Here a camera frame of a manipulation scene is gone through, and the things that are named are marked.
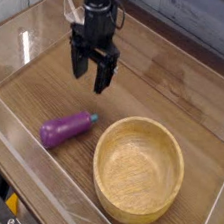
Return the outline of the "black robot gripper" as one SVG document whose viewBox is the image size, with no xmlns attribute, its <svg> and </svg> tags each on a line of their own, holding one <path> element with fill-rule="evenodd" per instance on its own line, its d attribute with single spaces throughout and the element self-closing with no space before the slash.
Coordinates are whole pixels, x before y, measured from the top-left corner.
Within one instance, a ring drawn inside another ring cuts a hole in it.
<svg viewBox="0 0 224 224">
<path fill-rule="evenodd" d="M 73 74 L 78 79 L 88 71 L 88 59 L 97 62 L 94 92 L 101 94 L 110 86 L 118 66 L 120 51 L 113 43 L 116 29 L 123 28 L 122 22 L 117 24 L 118 6 L 84 4 L 84 24 L 71 24 L 71 59 Z"/>
</svg>

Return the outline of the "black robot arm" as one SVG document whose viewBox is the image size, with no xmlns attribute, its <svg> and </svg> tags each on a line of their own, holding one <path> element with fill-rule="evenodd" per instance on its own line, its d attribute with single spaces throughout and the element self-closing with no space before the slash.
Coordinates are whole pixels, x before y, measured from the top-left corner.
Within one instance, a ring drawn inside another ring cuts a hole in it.
<svg viewBox="0 0 224 224">
<path fill-rule="evenodd" d="M 117 25 L 118 8 L 124 11 L 119 0 L 84 0 L 84 23 L 71 24 L 71 59 L 74 76 L 78 79 L 88 71 L 89 59 L 97 64 L 94 92 L 101 94 L 110 86 L 120 57 L 120 51 L 113 43 Z"/>
</svg>

